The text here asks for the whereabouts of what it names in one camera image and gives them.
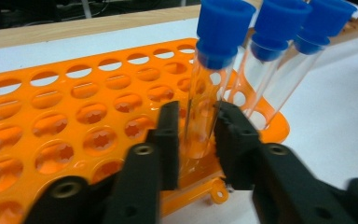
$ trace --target rack hole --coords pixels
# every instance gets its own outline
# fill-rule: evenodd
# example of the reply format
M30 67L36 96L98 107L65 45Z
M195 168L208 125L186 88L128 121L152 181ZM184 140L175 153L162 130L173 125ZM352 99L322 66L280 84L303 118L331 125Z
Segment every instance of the rack hole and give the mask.
M142 53L134 53L127 58L127 61L132 64L143 64L149 62L149 57Z
M155 126L153 120L149 118L138 118L127 122L124 133L131 139L141 138L145 135L147 129L151 129Z
M36 87L47 86L57 81L58 75L54 72L39 73L31 79L31 85Z
M212 81L212 84L214 86L217 86L220 84L220 82L222 81L222 77L220 76L220 74L218 73L212 73L209 75L209 78L211 79Z
M116 134L110 129L102 129L88 133L83 147L91 156L101 156L112 151L116 144Z
M155 81L159 79L159 70L156 68L146 68L138 71L136 77L142 81Z
M167 86L157 86L147 91L147 98L154 102L166 102L173 98L173 90Z
M156 49L153 54L160 59L169 59L175 55L169 49Z
M183 74L187 67L182 63L168 63L164 65L164 70L175 75Z
M228 101L228 96L231 94L231 90L225 91L225 94L223 94L223 99L225 99L225 101Z
M42 136L52 136L62 132L66 125L68 124L68 119L64 115L50 115L48 117L39 119L33 128L34 135L37 137Z
M86 105L76 113L76 118L80 123L93 124L101 121L107 113L107 108L102 104Z
M117 111L130 113L142 105L142 97L137 94L128 94L118 97L113 104Z
M50 175L65 168L73 157L74 150L69 144L56 143L39 151L34 166L39 173Z
M99 168L97 168L97 171L92 177L91 182L98 183L108 176L117 173L119 170L121 170L122 165L122 161L110 161L101 165Z
M109 77L106 81L106 87L112 90L121 90L131 84L131 78L126 75L116 75Z
M19 203L0 203L0 223L21 223L24 210Z
M57 105L63 95L58 91L45 91L37 94L32 100L31 104L36 109L47 109Z
M14 126L0 130L0 151L16 145L22 137L22 129Z
M85 77L91 73L91 68L86 65L76 65L68 69L66 75L70 78Z
M178 81L177 87L179 90L183 92L189 92L190 91L190 78L184 78Z
M228 192L225 188L225 184L220 179L215 179L211 188L211 199L214 203L221 204L228 199Z
M21 85L21 81L16 78L9 78L0 81L0 95L6 95L17 90Z
M315 207L315 211L316 211L316 214L321 218L330 219L333 217L331 215L331 213L323 207Z
M98 67L103 71L114 71L121 67L122 62L116 59L106 59L100 62Z
M0 192L13 186L22 173L22 163L16 159L0 161Z
M241 91L237 91L234 94L234 99L233 99L233 103L234 105L237 106L243 106L246 103L246 96L245 94L243 94Z
M71 90L73 97L77 99L86 99L89 98L98 91L98 85L92 82L83 83L77 86L74 86Z
M17 100L0 100L0 120L8 119L21 109L21 102Z
M257 130L264 130L266 128L267 120L264 115L258 111L254 111L249 120L253 123Z
M187 53L187 54L195 52L194 46L191 45L180 45L178 46L178 50L181 51L182 53Z

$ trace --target orange plastic rack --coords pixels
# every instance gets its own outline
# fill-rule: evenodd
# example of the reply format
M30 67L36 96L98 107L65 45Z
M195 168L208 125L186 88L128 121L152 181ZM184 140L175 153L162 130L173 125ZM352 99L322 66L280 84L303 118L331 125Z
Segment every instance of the orange plastic rack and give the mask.
M20 223L57 178L96 183L117 172L165 103L180 101L183 125L195 43L182 39L1 73L0 223ZM265 141L288 134L284 117L278 119L285 131L270 139L262 134ZM221 175L213 153L181 157L180 189L162 193L162 214L207 193L223 203Z

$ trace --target blue screw cap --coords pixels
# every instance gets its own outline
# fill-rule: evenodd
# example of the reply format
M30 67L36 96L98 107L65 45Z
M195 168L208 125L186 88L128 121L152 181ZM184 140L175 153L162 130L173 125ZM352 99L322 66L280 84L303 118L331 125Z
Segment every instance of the blue screw cap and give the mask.
M312 12L295 40L297 50L305 54L319 51L318 45L328 45L328 37L338 35L356 11L356 7L342 0L312 0L310 5Z
M207 68L231 63L248 32L255 8L241 0L202 0L197 35L199 60Z
M310 12L311 7L302 0L264 0L252 36L255 57L265 62L277 59Z

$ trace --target clear plastic tube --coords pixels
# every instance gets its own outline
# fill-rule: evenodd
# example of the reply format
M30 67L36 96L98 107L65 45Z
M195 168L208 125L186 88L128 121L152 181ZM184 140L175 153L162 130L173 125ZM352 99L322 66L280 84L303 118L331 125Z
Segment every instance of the clear plastic tube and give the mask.
M280 55L284 53L284 49L265 49L274 55L275 59L261 60L255 55L254 49L263 50L265 48L252 40L249 42L241 61L240 70L227 98L229 102L237 105L247 117L250 117L255 110L257 102L262 97L272 74L281 61Z
M259 101L256 106L257 108L268 108L264 109L264 118L261 119L257 114L253 114L249 118L254 126L260 129L266 129L269 126L269 123L281 110L284 103L315 64L324 49L324 46L316 46L317 51L312 52L312 54L305 54L298 51L297 46L294 44L286 51L268 87L265 89L263 100L266 100L267 104Z
M232 73L235 56L225 59L223 64L226 66L217 70L202 65L200 58L208 61L208 56L196 49L181 144L182 152L191 159L200 159L210 151L217 110Z

